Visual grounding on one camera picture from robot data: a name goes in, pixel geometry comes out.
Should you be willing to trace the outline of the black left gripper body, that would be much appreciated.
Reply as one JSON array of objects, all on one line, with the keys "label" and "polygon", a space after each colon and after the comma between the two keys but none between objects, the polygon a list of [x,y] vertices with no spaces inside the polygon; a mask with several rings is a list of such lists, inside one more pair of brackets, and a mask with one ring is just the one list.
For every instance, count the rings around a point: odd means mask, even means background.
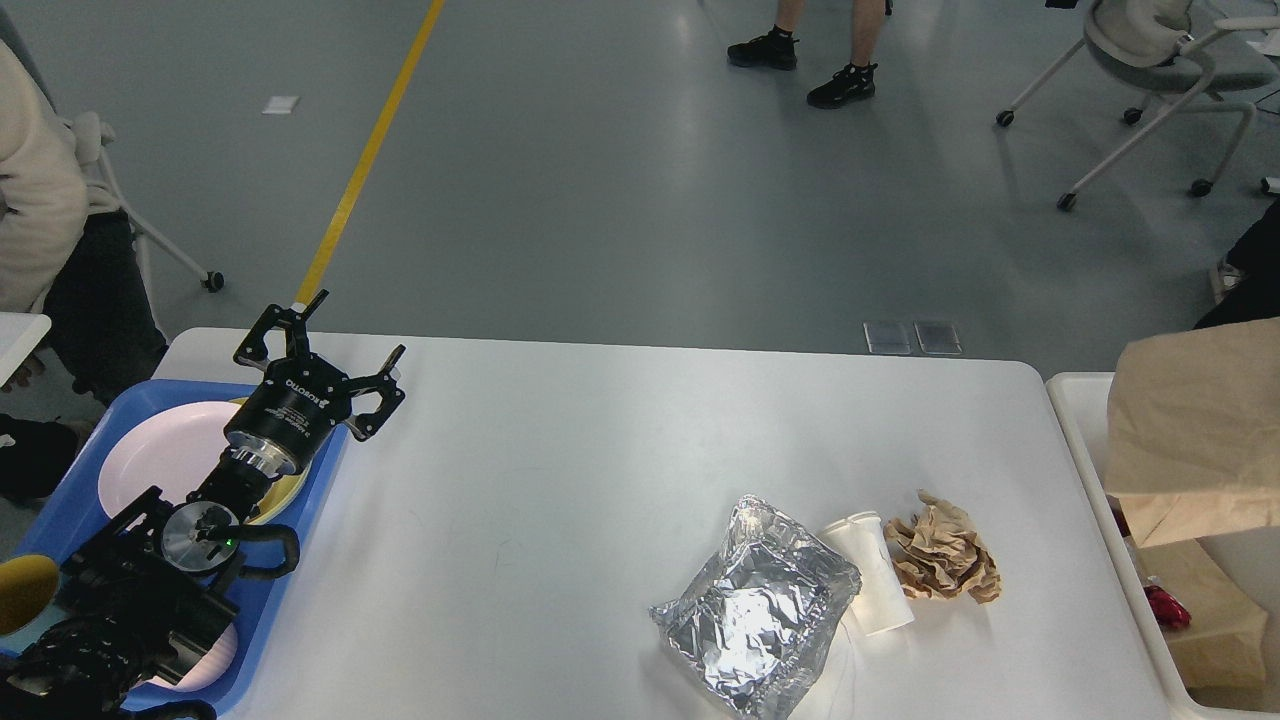
[{"label": "black left gripper body", "polygon": [[232,457],[266,477],[306,469],[351,414],[342,372],[274,372],[264,378],[224,428]]}]

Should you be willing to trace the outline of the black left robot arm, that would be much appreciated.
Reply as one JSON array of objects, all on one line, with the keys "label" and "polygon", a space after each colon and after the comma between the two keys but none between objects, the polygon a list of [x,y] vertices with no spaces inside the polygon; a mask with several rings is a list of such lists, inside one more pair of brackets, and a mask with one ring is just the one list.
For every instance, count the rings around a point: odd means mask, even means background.
[{"label": "black left robot arm", "polygon": [[3,660],[5,719],[128,719],[125,696],[155,676],[180,683],[239,609],[238,580],[274,582],[300,562],[298,532],[259,521],[283,477],[307,469],[338,427],[365,441],[404,400],[404,347],[351,377],[310,348],[305,307],[270,305],[234,352],[262,382],[225,424],[227,447],[180,502],[150,486],[59,566],[50,609],[61,618]]}]

